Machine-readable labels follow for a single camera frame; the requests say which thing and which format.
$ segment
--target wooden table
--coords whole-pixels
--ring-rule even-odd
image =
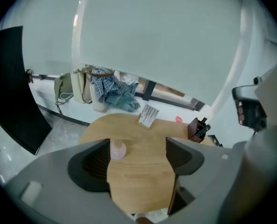
[[[175,174],[166,158],[166,137],[187,140],[187,124],[157,119],[149,130],[137,119],[130,114],[105,115],[89,125],[79,142],[123,140],[126,156],[110,161],[107,182],[113,202],[128,214],[169,207]]]

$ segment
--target clothing pile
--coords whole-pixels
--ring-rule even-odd
[[[94,68],[93,74],[109,74],[110,71],[105,68]],[[128,85],[121,82],[114,75],[109,77],[91,76],[92,83],[95,84],[96,93],[99,102],[105,100],[106,104],[119,107],[128,112],[140,108],[140,104],[134,98],[138,83]]]

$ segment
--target marble floor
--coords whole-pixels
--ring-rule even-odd
[[[41,112],[53,129],[42,143],[36,156],[17,144],[0,127],[0,184],[2,186],[37,157],[77,145],[87,128],[61,119],[46,111],[41,110]]]

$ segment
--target white bag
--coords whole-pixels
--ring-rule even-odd
[[[76,69],[70,73],[73,89],[73,98],[79,103],[91,103],[90,75],[85,69]]]
[[[95,84],[90,84],[90,92],[92,97],[93,109],[99,112],[106,112],[108,106],[106,105],[105,100],[103,101],[103,103],[100,103],[98,101]]]

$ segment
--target plaid shirt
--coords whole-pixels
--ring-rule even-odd
[[[108,74],[110,71],[105,68],[95,68],[93,74]],[[130,85],[119,81],[114,75],[110,77],[91,76],[92,83],[95,84],[98,101],[103,103],[109,93],[118,95],[123,94],[131,89]]]

